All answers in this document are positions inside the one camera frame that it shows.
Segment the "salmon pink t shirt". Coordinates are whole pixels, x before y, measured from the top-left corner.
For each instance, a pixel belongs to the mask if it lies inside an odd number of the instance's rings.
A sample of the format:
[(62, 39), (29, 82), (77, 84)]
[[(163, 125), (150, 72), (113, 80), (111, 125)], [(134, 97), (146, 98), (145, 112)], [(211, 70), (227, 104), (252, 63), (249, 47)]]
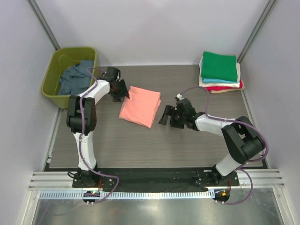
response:
[(160, 92), (131, 86), (129, 98), (125, 97), (119, 118), (151, 128), (161, 103), (160, 97)]

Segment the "olive green plastic bin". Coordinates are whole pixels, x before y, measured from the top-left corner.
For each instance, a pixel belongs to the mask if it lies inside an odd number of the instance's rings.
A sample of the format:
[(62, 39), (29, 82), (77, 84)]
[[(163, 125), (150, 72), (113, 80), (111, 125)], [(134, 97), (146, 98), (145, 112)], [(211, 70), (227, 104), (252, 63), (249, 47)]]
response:
[(92, 47), (67, 47), (57, 50), (50, 60), (45, 74), (41, 91), (43, 95), (52, 100), (59, 108), (68, 108), (69, 95), (59, 95), (62, 73), (70, 66), (78, 64), (81, 60), (93, 60), (98, 65), (98, 53)]

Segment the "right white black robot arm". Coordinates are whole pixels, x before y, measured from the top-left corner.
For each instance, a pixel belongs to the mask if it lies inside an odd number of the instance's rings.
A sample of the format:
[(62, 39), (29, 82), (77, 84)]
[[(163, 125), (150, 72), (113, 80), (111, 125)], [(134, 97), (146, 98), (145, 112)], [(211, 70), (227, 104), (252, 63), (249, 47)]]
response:
[(193, 107), (167, 105), (158, 123), (166, 125), (168, 122), (173, 128), (187, 127), (224, 138), (228, 154), (211, 169), (211, 180), (218, 186), (227, 182), (236, 169), (240, 169), (258, 153), (267, 149), (262, 134), (244, 116), (226, 119), (196, 112)]

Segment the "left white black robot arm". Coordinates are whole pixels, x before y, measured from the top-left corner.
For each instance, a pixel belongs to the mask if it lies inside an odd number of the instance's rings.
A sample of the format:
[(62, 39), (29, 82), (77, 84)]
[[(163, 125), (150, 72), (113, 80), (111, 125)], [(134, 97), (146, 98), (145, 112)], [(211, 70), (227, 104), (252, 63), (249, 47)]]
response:
[(68, 172), (68, 176), (73, 179), (74, 188), (92, 188), (100, 181), (101, 175), (94, 155), (93, 132), (97, 125), (96, 104), (107, 94), (114, 101), (129, 97), (125, 81), (117, 79), (97, 80), (83, 93), (69, 98), (66, 123), (75, 138), (79, 157), (77, 172)]

